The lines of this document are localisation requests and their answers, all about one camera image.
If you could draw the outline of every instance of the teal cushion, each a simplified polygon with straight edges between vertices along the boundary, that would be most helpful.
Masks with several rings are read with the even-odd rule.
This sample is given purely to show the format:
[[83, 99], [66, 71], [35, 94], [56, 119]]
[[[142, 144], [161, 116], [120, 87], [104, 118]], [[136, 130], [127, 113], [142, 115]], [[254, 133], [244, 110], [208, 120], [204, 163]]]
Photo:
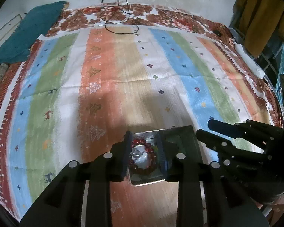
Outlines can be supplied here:
[[26, 61], [32, 44], [40, 34], [47, 34], [66, 3], [66, 1], [60, 1], [45, 4], [29, 11], [14, 33], [1, 45], [0, 64]]

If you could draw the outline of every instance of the green stripe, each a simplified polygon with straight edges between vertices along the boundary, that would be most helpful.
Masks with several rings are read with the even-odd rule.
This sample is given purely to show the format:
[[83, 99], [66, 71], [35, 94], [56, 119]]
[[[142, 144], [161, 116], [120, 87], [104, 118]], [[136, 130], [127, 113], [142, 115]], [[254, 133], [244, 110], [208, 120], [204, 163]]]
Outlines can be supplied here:
[[[220, 85], [220, 83], [212, 74], [211, 70], [208, 69], [206, 63], [202, 61], [200, 57], [191, 49], [187, 40], [184, 39], [180, 33], [169, 31], [169, 34], [173, 37], [173, 40], [183, 49], [185, 54], [191, 59], [192, 63], [203, 76], [215, 107], [220, 113], [221, 118], [229, 124], [240, 122], [238, 113], [237, 111], [235, 111], [234, 106], [231, 104], [229, 96], [225, 92], [224, 87]], [[243, 139], [233, 139], [232, 142], [238, 148], [250, 150], [249, 143]]]
[[[34, 202], [48, 183], [45, 174], [56, 175], [52, 132], [55, 127], [55, 101], [61, 86], [61, 76], [70, 52], [70, 46], [76, 40], [77, 34], [66, 35], [57, 41], [51, 51], [47, 63], [43, 66], [35, 93], [30, 105], [30, 115], [27, 126], [25, 159], [28, 186]], [[48, 90], [58, 89], [48, 94]], [[47, 111], [53, 111], [50, 118], [45, 120]]]

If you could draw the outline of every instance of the bracelet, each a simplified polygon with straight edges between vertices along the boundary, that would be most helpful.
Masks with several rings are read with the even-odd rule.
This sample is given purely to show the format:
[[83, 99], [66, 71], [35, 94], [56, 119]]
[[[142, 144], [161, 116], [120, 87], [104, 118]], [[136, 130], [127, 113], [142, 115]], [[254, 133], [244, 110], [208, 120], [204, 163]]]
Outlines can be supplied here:
[[133, 149], [135, 146], [140, 145], [140, 144], [144, 145], [145, 151], [148, 154], [149, 159], [151, 159], [151, 164], [146, 169], [139, 168], [137, 165], [135, 165], [135, 161], [131, 158], [131, 156], [130, 156], [128, 164], [129, 164], [131, 171], [133, 171], [133, 173], [148, 175], [157, 168], [157, 156], [155, 154], [155, 150], [152, 148], [152, 144], [149, 142], [146, 142], [146, 140], [144, 139], [134, 139], [131, 142], [131, 148]]

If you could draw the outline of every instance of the bed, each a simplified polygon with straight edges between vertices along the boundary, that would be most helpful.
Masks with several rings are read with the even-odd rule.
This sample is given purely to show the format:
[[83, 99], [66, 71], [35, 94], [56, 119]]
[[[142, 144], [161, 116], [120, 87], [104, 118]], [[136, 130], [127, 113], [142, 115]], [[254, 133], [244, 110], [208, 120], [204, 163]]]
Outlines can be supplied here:
[[[122, 22], [128, 10], [134, 17], [107, 28], [133, 34], [103, 26], [100, 17]], [[234, 44], [226, 26], [181, 9], [65, 10], [0, 84], [0, 204], [20, 220], [70, 160], [92, 161], [126, 130], [209, 130], [210, 119], [282, 127], [273, 90]], [[232, 142], [261, 152], [245, 140]], [[204, 163], [217, 160], [201, 143], [200, 150]], [[111, 183], [113, 225], [175, 226], [177, 192], [177, 183]]]

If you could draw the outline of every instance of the yellow towel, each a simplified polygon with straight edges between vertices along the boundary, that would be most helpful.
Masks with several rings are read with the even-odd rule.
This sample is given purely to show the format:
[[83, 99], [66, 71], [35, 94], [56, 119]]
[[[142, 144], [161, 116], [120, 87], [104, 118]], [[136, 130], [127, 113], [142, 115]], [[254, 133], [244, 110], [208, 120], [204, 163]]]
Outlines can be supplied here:
[[244, 46], [258, 57], [274, 30], [284, 40], [283, 0], [237, 0], [235, 6], [242, 11], [238, 29], [245, 35]]

